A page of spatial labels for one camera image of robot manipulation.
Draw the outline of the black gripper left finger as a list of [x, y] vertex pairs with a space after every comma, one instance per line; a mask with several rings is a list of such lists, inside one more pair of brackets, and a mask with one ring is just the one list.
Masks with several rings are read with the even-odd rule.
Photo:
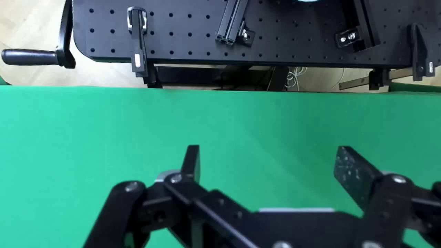
[[139, 181], [114, 185], [84, 248], [145, 248], [167, 229], [183, 248], [256, 248], [251, 214], [219, 191], [200, 185], [200, 148], [186, 149], [182, 167], [146, 188]]

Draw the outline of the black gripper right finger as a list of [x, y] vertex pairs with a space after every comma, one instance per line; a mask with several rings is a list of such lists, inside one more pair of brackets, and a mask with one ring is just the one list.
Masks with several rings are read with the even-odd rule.
[[333, 177], [362, 210], [357, 248], [410, 248], [404, 243], [408, 229], [441, 248], [438, 182], [423, 189], [408, 177], [384, 174], [350, 147], [337, 148]]

